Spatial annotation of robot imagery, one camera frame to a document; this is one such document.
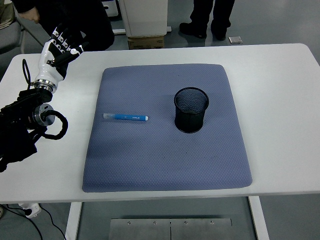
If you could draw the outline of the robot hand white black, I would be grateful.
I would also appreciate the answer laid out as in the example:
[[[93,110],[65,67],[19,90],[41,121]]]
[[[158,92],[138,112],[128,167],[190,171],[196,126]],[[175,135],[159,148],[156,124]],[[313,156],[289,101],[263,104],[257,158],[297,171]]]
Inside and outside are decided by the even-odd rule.
[[[59,24],[44,44],[38,63],[39,73],[35,79],[63,81],[69,63],[77,59],[88,47],[89,43],[83,38],[80,39],[80,44],[76,44],[71,30],[64,24]]]

